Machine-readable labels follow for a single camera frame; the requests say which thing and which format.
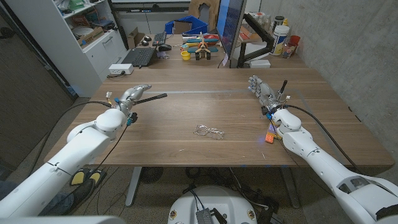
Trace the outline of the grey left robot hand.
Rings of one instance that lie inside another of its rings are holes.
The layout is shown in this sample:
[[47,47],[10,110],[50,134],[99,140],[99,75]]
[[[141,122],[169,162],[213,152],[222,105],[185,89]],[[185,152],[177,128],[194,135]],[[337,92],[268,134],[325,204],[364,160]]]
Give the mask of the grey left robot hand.
[[117,109],[122,111],[124,115],[127,116],[134,103],[140,100],[143,92],[150,89],[151,87],[152,85],[150,84],[142,84],[127,89],[124,94],[119,98],[119,104],[116,106]]

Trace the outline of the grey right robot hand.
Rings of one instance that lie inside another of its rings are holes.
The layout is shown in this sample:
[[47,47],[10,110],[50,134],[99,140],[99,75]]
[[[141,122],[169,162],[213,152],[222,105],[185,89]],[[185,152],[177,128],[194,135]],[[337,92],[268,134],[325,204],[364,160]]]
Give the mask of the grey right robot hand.
[[256,75],[249,77],[248,82],[250,83],[248,89],[256,95],[260,104],[265,107],[264,111],[266,113],[274,114],[281,107],[282,90],[275,92]]

